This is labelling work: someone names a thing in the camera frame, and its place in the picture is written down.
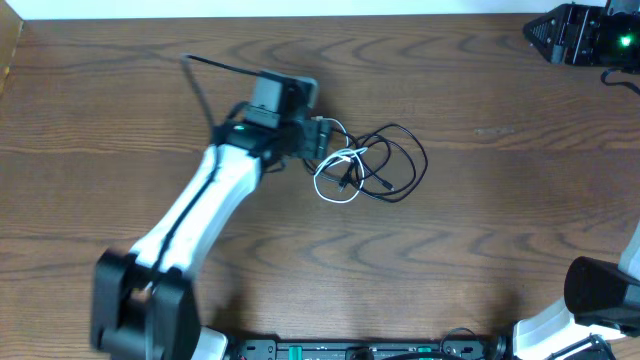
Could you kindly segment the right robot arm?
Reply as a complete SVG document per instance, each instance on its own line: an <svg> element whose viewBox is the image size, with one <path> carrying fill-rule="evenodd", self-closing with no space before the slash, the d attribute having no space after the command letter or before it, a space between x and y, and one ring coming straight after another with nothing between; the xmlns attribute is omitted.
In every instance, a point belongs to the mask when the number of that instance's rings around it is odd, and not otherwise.
<svg viewBox="0 0 640 360"><path fill-rule="evenodd" d="M524 37L551 64L639 72L639 0L565 3L526 23ZM484 348L486 359L611 359L611 341L639 335L639 237L616 263L578 257L562 297Z"/></svg>

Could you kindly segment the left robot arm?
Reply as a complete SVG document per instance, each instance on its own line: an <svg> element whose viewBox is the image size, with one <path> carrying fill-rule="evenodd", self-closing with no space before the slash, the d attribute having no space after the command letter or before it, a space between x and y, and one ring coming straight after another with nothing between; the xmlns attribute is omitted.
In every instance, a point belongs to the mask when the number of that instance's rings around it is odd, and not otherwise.
<svg viewBox="0 0 640 360"><path fill-rule="evenodd" d="M193 284L230 216L269 167L326 155L330 126L314 120L318 83L273 71L213 129L210 145L164 217L126 254L95 267L90 345L114 359L222 359L228 337L202 324Z"/></svg>

